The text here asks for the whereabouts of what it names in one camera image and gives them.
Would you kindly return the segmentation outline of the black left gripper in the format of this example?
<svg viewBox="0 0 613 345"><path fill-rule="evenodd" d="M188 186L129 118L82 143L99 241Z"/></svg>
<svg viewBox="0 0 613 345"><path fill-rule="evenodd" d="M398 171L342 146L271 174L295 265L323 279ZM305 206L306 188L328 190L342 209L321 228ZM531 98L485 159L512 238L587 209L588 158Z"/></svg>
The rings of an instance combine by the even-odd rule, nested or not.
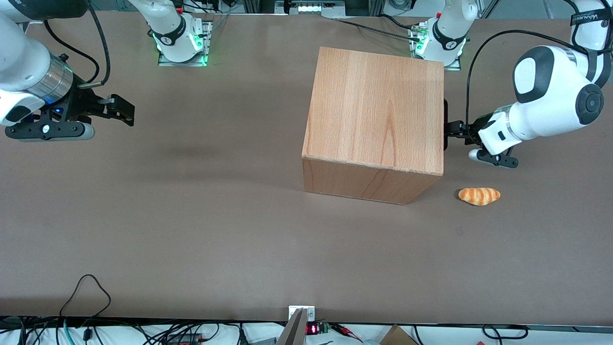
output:
<svg viewBox="0 0 613 345"><path fill-rule="evenodd" d="M446 137L464 140L465 144L483 144L480 134L488 122L490 122L493 112L479 116L472 124L469 124L469 112L465 114L465 122L448 122L446 124Z"/></svg>

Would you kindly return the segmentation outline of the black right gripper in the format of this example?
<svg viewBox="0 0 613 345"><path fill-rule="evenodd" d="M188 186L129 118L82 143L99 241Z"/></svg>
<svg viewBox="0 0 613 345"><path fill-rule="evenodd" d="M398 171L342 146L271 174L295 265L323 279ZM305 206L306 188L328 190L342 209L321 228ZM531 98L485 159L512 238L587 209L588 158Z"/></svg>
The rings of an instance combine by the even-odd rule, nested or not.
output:
<svg viewBox="0 0 613 345"><path fill-rule="evenodd" d="M70 90L57 102L50 105L50 118L54 121L79 121L90 124L92 116L120 120L134 126L135 106L118 94L103 98L92 89Z"/></svg>

